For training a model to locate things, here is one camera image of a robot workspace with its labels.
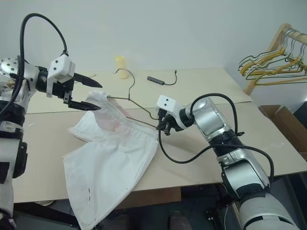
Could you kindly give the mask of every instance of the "small yellow object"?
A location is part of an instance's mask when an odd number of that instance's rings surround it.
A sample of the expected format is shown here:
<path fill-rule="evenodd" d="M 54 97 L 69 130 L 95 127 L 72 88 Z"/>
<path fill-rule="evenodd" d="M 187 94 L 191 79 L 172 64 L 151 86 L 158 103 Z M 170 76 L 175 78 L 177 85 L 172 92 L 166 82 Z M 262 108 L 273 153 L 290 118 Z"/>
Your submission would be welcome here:
<path fill-rule="evenodd" d="M 117 73 L 117 76 L 120 79 L 126 79 L 128 77 L 128 73 L 122 69 L 126 69 L 126 59 L 124 56 L 116 56 L 115 57 L 116 67 L 120 69 Z"/>

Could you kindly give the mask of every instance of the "table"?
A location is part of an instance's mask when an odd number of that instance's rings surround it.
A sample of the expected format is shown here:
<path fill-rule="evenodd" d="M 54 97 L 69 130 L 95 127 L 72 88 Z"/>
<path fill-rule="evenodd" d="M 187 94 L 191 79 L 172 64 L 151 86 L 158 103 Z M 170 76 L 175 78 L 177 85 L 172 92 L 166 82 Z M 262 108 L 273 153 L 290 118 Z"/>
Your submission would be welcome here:
<path fill-rule="evenodd" d="M 218 104 L 217 108 L 233 126 L 230 105 Z M 307 163 L 275 125 L 258 110 L 254 103 L 236 103 L 240 139 L 266 151 L 273 159 L 275 175 L 307 171 Z M 155 125 L 155 121 L 141 109 L 128 109 L 139 120 Z M 85 144 L 67 129 L 74 126 L 84 112 L 61 112 L 26 115 L 24 141 L 28 144 L 28 162 L 25 173 L 13 180 L 14 201 L 29 202 L 68 198 L 62 156 Z M 163 135 L 164 148 L 173 158 L 186 160 L 208 144 L 195 126 L 181 132 Z M 270 168 L 265 157 L 254 153 L 267 174 Z M 158 151 L 135 191 L 211 184 L 221 182 L 221 168 L 212 150 L 189 164 L 175 164 Z"/>
<path fill-rule="evenodd" d="M 191 103 L 204 93 L 226 94 L 236 103 L 239 131 L 246 133 L 241 137 L 242 142 L 266 151 L 275 163 L 275 175 L 307 171 L 307 163 L 299 153 L 223 69 L 178 70 L 178 81 L 174 86 L 161 86 L 146 79 L 147 76 L 152 76 L 172 82 L 173 70 L 143 70 L 134 73 L 136 84 L 131 89 L 131 98 L 142 106 L 151 108 L 153 113 L 156 113 L 153 108 L 160 94 L 173 97 L 182 104 Z M 120 80 L 110 72 L 101 71 L 82 74 L 93 76 L 108 94 L 127 97 L 131 77 Z M 92 90 L 80 83 L 74 87 L 73 99 L 76 101 L 85 100 L 87 93 Z M 230 105 L 221 98 L 213 98 L 213 101 L 233 125 Z M 147 113 L 137 109 L 134 104 L 128 101 L 119 101 L 119 104 L 127 109 L 132 117 L 156 125 Z M 68 198 L 62 156 L 85 144 L 67 131 L 69 127 L 77 124 L 83 115 L 84 112 L 67 108 L 62 100 L 56 97 L 49 99 L 42 93 L 34 95 L 24 124 L 24 141 L 28 143 L 27 167 L 21 177 L 13 180 L 15 203 Z M 163 136 L 163 142 L 169 155 L 179 160 L 190 158 L 208 145 L 196 127 L 173 132 L 169 137 Z M 269 174 L 267 160 L 258 153 L 255 153 L 255 157 Z M 212 150 L 192 163 L 178 165 L 169 161 L 158 148 L 156 156 L 134 190 L 212 184 L 222 181 L 220 174 L 221 169 Z M 44 212 L 40 208 L 34 207 L 37 214 Z M 61 213 L 50 214 L 54 216 L 54 220 L 63 217 Z M 71 216 L 64 215 L 63 218 L 66 223 L 76 223 Z"/>
<path fill-rule="evenodd" d="M 145 108 L 155 108 L 161 94 L 175 98 L 182 104 L 189 104 L 198 96 L 219 92 L 230 97 L 235 103 L 251 102 L 239 85 L 227 74 L 224 69 L 180 69 L 177 71 L 177 83 L 173 86 L 159 85 L 147 80 L 147 76 L 155 77 L 165 82 L 174 81 L 174 70 L 139 70 L 132 71 L 135 76 L 135 85 L 131 89 L 131 98 Z M 132 77 L 119 79 L 112 72 L 96 71 L 81 72 L 85 76 L 94 76 L 94 80 L 103 86 L 103 90 L 116 97 L 127 97 L 128 88 L 132 84 Z M 72 97 L 75 101 L 84 101 L 90 88 L 80 83 L 74 85 Z M 214 97 L 216 104 L 227 103 L 223 98 Z M 135 104 L 120 100 L 119 105 L 125 109 L 138 108 Z M 63 104 L 63 100 L 53 96 L 47 98 L 46 94 L 37 92 L 31 99 L 27 113 L 50 113 L 76 111 Z"/>

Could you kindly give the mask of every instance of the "black cable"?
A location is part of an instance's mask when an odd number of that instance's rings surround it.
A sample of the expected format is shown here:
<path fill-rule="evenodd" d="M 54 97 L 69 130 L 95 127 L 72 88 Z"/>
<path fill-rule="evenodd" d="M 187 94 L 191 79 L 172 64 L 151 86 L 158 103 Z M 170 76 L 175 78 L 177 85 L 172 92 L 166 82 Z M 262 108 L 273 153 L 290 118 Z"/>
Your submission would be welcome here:
<path fill-rule="evenodd" d="M 175 70 L 175 82 L 172 83 L 172 84 L 166 84 L 166 83 L 164 83 L 164 85 L 175 85 L 176 82 L 177 82 L 177 70 Z"/>
<path fill-rule="evenodd" d="M 202 151 L 200 151 L 198 154 L 196 154 L 194 157 L 192 157 L 191 159 L 187 160 L 187 161 L 177 161 L 177 160 L 174 160 L 173 158 L 171 158 L 167 153 L 166 151 L 164 150 L 163 148 L 163 145 L 162 145 L 162 141 L 161 141 L 161 129 L 159 129 L 158 131 L 158 136 L 159 136 L 159 144 L 160 144 L 160 147 L 162 149 L 162 152 L 164 153 L 164 155 L 169 159 L 171 160 L 172 162 L 175 162 L 177 164 L 186 164 L 186 163 L 190 163 L 192 162 L 193 160 L 197 159 L 200 155 L 202 155 L 205 151 L 215 147 L 214 145 L 210 145 L 206 148 L 204 148 Z"/>
<path fill-rule="evenodd" d="M 191 104 L 191 108 L 190 108 L 190 115 L 191 115 L 191 117 L 193 117 L 193 107 L 194 107 L 195 103 L 196 103 L 197 101 L 199 101 L 200 99 L 202 99 L 202 98 L 211 97 L 211 96 L 222 97 L 222 98 L 226 99 L 226 100 L 230 103 L 231 108 L 232 108 L 232 111 L 233 111 L 233 113 L 234 113 L 235 134 L 238 134 L 238 118 L 237 118 L 237 114 L 236 114 L 236 107 L 235 107 L 235 104 L 234 104 L 234 102 L 233 102 L 229 97 L 227 97 L 227 96 L 224 95 L 224 94 L 221 94 L 221 93 L 208 93 L 208 94 L 204 94 L 204 95 L 202 95 L 202 96 L 196 98 L 196 99 L 193 101 L 193 103 Z"/>
<path fill-rule="evenodd" d="M 47 18 L 47 17 L 45 17 L 45 16 L 43 16 L 39 13 L 28 14 L 24 18 L 24 20 L 21 24 L 21 28 L 20 28 L 20 38 L 19 38 L 20 56 L 18 57 L 18 74 L 17 74 L 17 78 L 15 80 L 15 86 L 14 86 L 13 93 L 12 93 L 10 101 L 0 111 L 0 117 L 3 116 L 4 113 L 10 108 L 12 103 L 15 102 L 15 100 L 16 100 L 19 92 L 20 92 L 20 89 L 22 87 L 22 84 L 23 84 L 24 63 L 26 62 L 26 60 L 24 59 L 24 31 L 25 31 L 25 25 L 26 25 L 27 21 L 32 17 L 39 17 L 39 18 L 45 19 L 47 22 L 49 22 L 53 26 L 53 28 L 58 32 L 58 34 L 59 34 L 59 36 L 60 36 L 60 38 L 62 39 L 62 42 L 63 42 L 64 50 L 63 50 L 62 54 L 65 54 L 65 55 L 68 56 L 67 45 L 66 45 L 65 39 L 64 39 L 61 31 L 57 28 L 57 26 L 49 18 Z"/>
<path fill-rule="evenodd" d="M 198 154 L 196 154 L 194 157 L 192 157 L 191 159 L 189 159 L 187 161 L 177 161 L 177 160 L 174 160 L 173 158 L 171 158 L 166 153 L 165 149 L 163 148 L 162 141 L 161 141 L 161 130 L 160 129 L 158 131 L 158 138 L 159 138 L 159 144 L 160 144 L 161 150 L 164 153 L 164 155 L 169 160 L 171 160 L 172 162 L 177 163 L 177 164 L 190 163 L 193 160 L 197 159 L 199 156 L 201 156 L 205 151 L 207 151 L 211 148 L 241 148 L 241 149 L 247 149 L 247 150 L 252 150 L 252 151 L 258 152 L 258 153 L 262 154 L 263 156 L 265 156 L 270 163 L 270 185 L 272 186 L 272 183 L 273 183 L 273 180 L 274 180 L 274 163 L 273 163 L 272 158 L 266 152 L 264 152 L 260 149 L 257 149 L 257 148 L 251 147 L 251 146 L 245 146 L 245 145 L 226 145 L 226 144 L 225 145 L 220 145 L 220 144 L 209 145 L 206 148 L 204 148 L 202 151 L 200 151 Z"/>

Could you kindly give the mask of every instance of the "gold wire hanger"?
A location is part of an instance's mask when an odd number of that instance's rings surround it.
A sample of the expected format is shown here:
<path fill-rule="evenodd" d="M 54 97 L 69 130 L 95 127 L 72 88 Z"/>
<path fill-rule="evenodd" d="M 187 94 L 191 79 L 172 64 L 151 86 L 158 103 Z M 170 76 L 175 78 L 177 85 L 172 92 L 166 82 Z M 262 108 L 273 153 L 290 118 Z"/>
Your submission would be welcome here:
<path fill-rule="evenodd" d="M 301 50 L 300 50 L 300 54 L 297 56 L 297 58 L 294 61 L 290 62 L 287 65 L 284 65 L 284 66 L 278 68 L 277 70 L 273 71 L 272 73 L 262 74 L 261 76 L 259 76 L 255 80 L 255 82 L 254 82 L 255 85 L 279 85 L 279 84 L 289 84 L 289 83 L 306 83 L 305 81 L 304 82 L 299 82 L 301 80 L 307 80 L 307 78 L 299 78 L 299 77 L 302 77 L 302 76 L 299 76 L 299 75 L 298 76 L 296 76 L 296 75 L 292 76 L 293 78 L 296 78 L 296 79 L 280 80 L 280 81 L 274 81 L 274 82 L 268 82 L 268 83 L 258 83 L 261 79 L 265 79 L 266 77 L 264 77 L 264 76 L 266 76 L 266 75 L 275 75 L 275 74 L 278 74 L 278 73 L 283 73 L 283 71 L 282 71 L 283 69 L 288 68 L 291 65 L 295 65 L 295 64 L 300 63 L 301 59 L 304 56 L 305 46 L 306 46 L 305 44 L 302 44 Z"/>
<path fill-rule="evenodd" d="M 154 117 L 152 116 L 152 114 L 150 113 L 150 111 L 148 111 L 148 110 L 145 109 L 143 106 L 141 106 L 140 104 L 136 103 L 134 100 L 131 99 L 131 97 L 130 97 L 130 90 L 131 90 L 131 88 L 132 88 L 132 87 L 134 86 L 134 84 L 135 84 L 135 77 L 134 77 L 133 73 L 131 73 L 128 69 L 119 68 L 119 69 L 117 69 L 117 70 L 115 71 L 114 74 L 116 74 L 119 70 L 127 71 L 127 72 L 133 77 L 133 83 L 132 83 L 132 85 L 131 85 L 131 86 L 129 87 L 129 89 L 128 89 L 128 97 L 126 98 L 126 97 L 113 97 L 113 96 L 107 96 L 107 98 L 113 98 L 113 99 L 119 99 L 119 100 L 127 100 L 127 101 L 130 101 L 130 102 L 134 103 L 136 106 L 138 106 L 139 108 L 141 108 L 142 110 L 144 110 L 145 112 L 147 112 L 147 113 L 149 114 L 149 117 L 150 117 L 152 120 L 158 120 L 158 118 L 154 118 Z M 147 125 L 149 125 L 149 126 L 152 126 L 152 127 L 156 128 L 156 126 L 151 125 L 151 124 L 149 124 L 149 123 L 147 123 L 147 122 L 140 121 L 140 120 L 134 119 L 134 118 L 132 118 L 132 117 L 128 117 L 128 116 L 126 116 L 126 118 L 131 119 L 131 120 L 134 120 L 134 121 L 139 121 L 139 122 L 141 122 L 141 123 L 144 123 L 144 124 L 147 124 Z"/>

